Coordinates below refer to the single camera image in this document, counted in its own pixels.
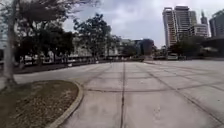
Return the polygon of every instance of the white building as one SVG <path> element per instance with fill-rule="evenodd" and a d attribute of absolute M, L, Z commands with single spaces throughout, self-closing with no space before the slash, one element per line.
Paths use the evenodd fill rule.
<path fill-rule="evenodd" d="M 206 24 L 195 24 L 188 29 L 188 36 L 208 37 L 208 26 Z"/>
<path fill-rule="evenodd" d="M 163 10 L 163 21 L 166 36 L 166 46 L 177 43 L 190 26 L 197 23 L 196 12 L 187 6 L 166 7 Z"/>

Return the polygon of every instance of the concrete pavement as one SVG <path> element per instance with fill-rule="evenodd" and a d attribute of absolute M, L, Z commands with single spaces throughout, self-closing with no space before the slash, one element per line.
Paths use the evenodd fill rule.
<path fill-rule="evenodd" d="M 83 84 L 83 102 L 63 128 L 223 128 L 224 76 L 217 69 L 223 63 L 173 63 L 98 64 L 16 79 Z"/>

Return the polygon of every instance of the tall building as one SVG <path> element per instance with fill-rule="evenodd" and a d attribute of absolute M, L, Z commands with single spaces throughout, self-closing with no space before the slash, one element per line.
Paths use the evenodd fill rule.
<path fill-rule="evenodd" d="M 203 11 L 201 12 L 201 24 L 208 25 L 208 19 L 205 17 L 205 13 Z"/>
<path fill-rule="evenodd" d="M 190 15 L 190 24 L 191 25 L 197 24 L 196 12 L 195 11 L 190 11 L 189 15 Z"/>
<path fill-rule="evenodd" d="M 175 11 L 172 8 L 164 8 L 163 22 L 166 36 L 166 46 L 170 46 L 177 42 L 177 29 L 176 29 Z"/>
<path fill-rule="evenodd" d="M 166 7 L 163 10 L 163 21 L 166 35 L 166 46 L 180 41 L 188 29 L 197 24 L 196 12 L 187 6 L 176 6 L 174 10 Z"/>
<path fill-rule="evenodd" d="M 209 23 L 212 37 L 224 36 L 224 10 L 215 13 Z"/>

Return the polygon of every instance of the building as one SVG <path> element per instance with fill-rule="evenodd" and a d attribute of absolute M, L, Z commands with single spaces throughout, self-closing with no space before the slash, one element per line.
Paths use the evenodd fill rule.
<path fill-rule="evenodd" d="M 190 26 L 197 24 L 196 12 L 190 11 L 187 6 L 165 7 L 163 10 L 163 21 L 166 36 L 166 46 L 181 41 Z"/>
<path fill-rule="evenodd" d="M 205 13 L 203 11 L 201 12 L 201 24 L 208 25 L 208 19 L 205 17 Z"/>
<path fill-rule="evenodd" d="M 165 29 L 165 36 L 166 36 L 166 46 L 170 46 L 177 42 L 177 29 L 175 23 L 175 11 L 170 8 L 164 8 L 163 10 L 163 22 L 164 22 L 164 29 Z"/>
<path fill-rule="evenodd" d="M 195 24 L 188 29 L 188 37 L 208 37 L 208 26 L 206 24 Z"/>
<path fill-rule="evenodd" d="M 195 11 L 190 11 L 189 15 L 190 15 L 190 24 L 191 25 L 197 24 L 196 12 Z"/>
<path fill-rule="evenodd" d="M 215 13 L 209 20 L 212 37 L 224 35 L 224 9 Z"/>

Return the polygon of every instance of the tree trunk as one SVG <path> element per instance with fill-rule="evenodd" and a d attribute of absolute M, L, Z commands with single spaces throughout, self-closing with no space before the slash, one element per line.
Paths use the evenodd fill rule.
<path fill-rule="evenodd" d="M 9 17 L 8 22 L 8 40 L 5 47 L 5 54 L 4 54 L 4 87 L 11 88 L 12 86 L 16 85 L 16 82 L 13 77 L 13 44 L 15 41 L 15 14 L 16 14 L 16 6 L 19 0 L 12 1 L 12 12 Z"/>

